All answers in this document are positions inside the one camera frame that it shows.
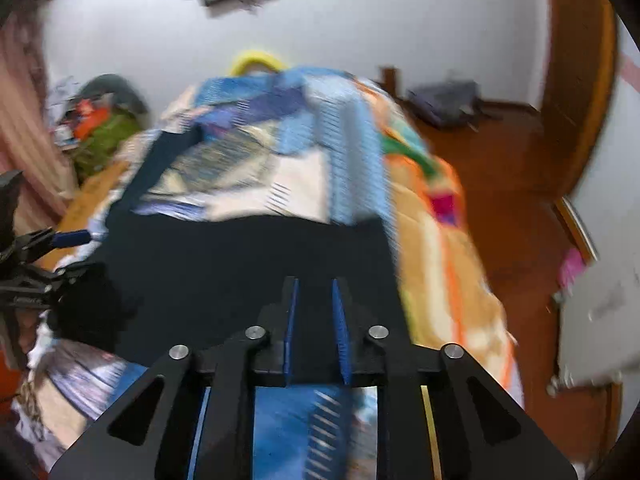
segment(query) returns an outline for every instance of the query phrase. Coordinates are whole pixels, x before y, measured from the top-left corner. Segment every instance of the wooden door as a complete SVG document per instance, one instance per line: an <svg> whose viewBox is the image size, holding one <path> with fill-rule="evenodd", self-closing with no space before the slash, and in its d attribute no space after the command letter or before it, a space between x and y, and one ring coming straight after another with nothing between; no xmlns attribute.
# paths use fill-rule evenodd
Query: wooden door
<svg viewBox="0 0 640 480"><path fill-rule="evenodd" d="M551 52L542 121L559 160L557 197L577 184L604 122L616 62L608 0L551 0Z"/></svg>

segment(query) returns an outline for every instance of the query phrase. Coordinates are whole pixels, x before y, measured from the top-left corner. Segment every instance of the bedding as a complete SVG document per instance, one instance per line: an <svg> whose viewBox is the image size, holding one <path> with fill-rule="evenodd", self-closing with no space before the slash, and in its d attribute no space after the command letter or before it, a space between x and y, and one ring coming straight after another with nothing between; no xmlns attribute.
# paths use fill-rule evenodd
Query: bedding
<svg viewBox="0 0 640 480"><path fill-rule="evenodd" d="M274 89L279 100L262 99L259 107L249 104ZM283 107L283 96L295 91L303 99L296 94ZM256 117L260 120L253 123ZM211 154L225 138L243 138L259 148L251 156L236 158L226 150L224 164L212 164ZM263 155L259 162L255 153ZM463 344L522 405L504 311L486 286L466 230L463 191L455 172L428 152L401 109L373 83L315 68L211 79L181 95L162 115L158 128L130 138L116 161L128 169L88 221L97 238L110 230L116 234L118 223L132 215L131 210L139 218L153 214L169 223L223 222L264 214L344 225L381 218L413 341L432 348L446 342ZM94 242L79 248L60 264L84 259L98 246ZM79 343L71 345L76 354L69 359L68 343L52 346L41 373L86 420L99 415L145 369ZM88 360L92 364L83 366ZM94 368L101 370L100 377L90 372ZM73 380L76 374L82 378ZM115 386L114 376L119 377ZM339 388L321 393L342 395ZM292 478L294 472L302 476L309 466L305 421L312 416L310 406L317 394L306 388L291 395L295 399L264 397L260 414L273 416L257 411L254 478ZM374 478L375 389L357 392L352 400L353 407L344 413L352 421L345 432L351 451L345 458L348 478ZM300 407L293 415L290 402ZM278 455L286 466L274 470L268 458L274 450L262 443L276 427L296 417L302 424L287 430L292 444Z"/></svg>

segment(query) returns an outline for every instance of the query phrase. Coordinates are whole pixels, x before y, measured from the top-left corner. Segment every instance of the wall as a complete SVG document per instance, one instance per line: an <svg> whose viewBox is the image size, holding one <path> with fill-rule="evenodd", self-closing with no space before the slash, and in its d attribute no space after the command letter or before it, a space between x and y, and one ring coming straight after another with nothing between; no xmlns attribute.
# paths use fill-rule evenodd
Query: wall
<svg viewBox="0 0 640 480"><path fill-rule="evenodd" d="M608 253L606 235L640 202L640 51L619 22L620 59L612 101L595 154L571 196L596 250ZM640 371L622 379L622 432L640 400Z"/></svg>
<svg viewBox="0 0 640 480"><path fill-rule="evenodd" d="M127 77L155 115L188 84L226 73L241 50L402 85L474 78L485 97L538 104L546 0L271 0L255 15L199 0L53 0L44 15L50 78Z"/></svg>

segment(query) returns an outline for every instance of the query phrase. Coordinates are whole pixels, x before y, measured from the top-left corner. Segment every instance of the triangular cutout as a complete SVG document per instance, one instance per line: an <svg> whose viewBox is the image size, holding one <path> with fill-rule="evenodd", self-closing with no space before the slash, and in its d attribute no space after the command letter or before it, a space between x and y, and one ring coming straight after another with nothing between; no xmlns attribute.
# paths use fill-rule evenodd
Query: triangular cutout
<svg viewBox="0 0 640 480"><path fill-rule="evenodd" d="M482 434L489 446L511 440L520 434L518 421L503 408L478 379L469 377L466 384L478 412Z"/></svg>
<svg viewBox="0 0 640 480"><path fill-rule="evenodd" d="M142 446L163 389L164 379L156 377L146 390L139 394L110 424L108 433L134 446Z"/></svg>

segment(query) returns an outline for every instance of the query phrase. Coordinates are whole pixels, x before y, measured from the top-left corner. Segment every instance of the pink stripe on wall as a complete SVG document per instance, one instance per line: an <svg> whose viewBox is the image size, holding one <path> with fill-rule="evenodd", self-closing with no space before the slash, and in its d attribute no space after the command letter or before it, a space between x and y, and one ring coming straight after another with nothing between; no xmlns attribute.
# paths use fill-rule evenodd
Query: pink stripe on wall
<svg viewBox="0 0 640 480"><path fill-rule="evenodd" d="M640 67L627 54L621 54L620 77L640 92Z"/></svg>

